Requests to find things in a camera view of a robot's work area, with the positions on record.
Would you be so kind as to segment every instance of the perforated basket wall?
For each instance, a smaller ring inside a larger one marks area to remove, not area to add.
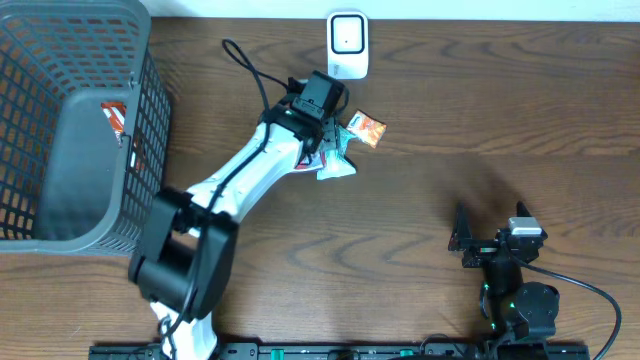
[[[133,251],[170,117],[149,31],[135,0],[0,0],[0,252]]]

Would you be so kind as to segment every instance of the white wall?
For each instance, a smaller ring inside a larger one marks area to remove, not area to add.
[[[640,21],[640,0],[141,0],[152,16],[323,19]]]

